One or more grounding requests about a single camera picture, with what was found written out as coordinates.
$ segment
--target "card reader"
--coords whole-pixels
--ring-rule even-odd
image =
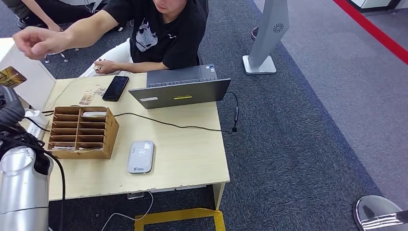
[[[152,141],[135,141],[129,154],[127,171],[130,173],[148,173],[153,165],[154,143]]]

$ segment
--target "smartphone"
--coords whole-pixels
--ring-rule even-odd
[[[129,77],[127,76],[115,76],[111,84],[109,84],[108,89],[106,89],[105,94],[102,96],[102,99],[117,102],[128,82]]]

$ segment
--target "light wood desk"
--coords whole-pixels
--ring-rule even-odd
[[[113,76],[80,78],[74,82],[72,79],[57,80],[47,104],[70,82],[55,106],[78,105],[87,90],[97,84],[108,87],[112,79]],[[106,102],[95,95],[90,106],[109,107],[114,115],[133,112],[181,126],[220,129],[215,102],[146,110],[127,91],[145,86],[146,74],[134,74],[118,102]],[[110,160],[61,160],[67,199],[212,184],[218,210],[224,185],[230,179],[221,132],[180,129],[134,115],[121,115],[116,119],[119,132]],[[49,133],[43,140],[48,142],[48,139]],[[145,140],[155,144],[153,169],[147,174],[130,174],[127,171],[130,146],[134,141]],[[54,164],[50,200],[61,197],[61,173]]]

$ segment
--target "laptop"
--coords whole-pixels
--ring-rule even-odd
[[[213,64],[147,72],[146,88],[129,93],[146,109],[220,101],[231,79],[218,79]]]

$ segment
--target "yellow floor frame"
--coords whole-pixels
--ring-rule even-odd
[[[222,212],[219,210],[211,210],[206,208],[192,208],[148,214],[143,219],[135,221],[135,231],[144,231],[144,225],[149,224],[207,217],[214,218],[216,231],[225,231],[224,217],[222,216]]]

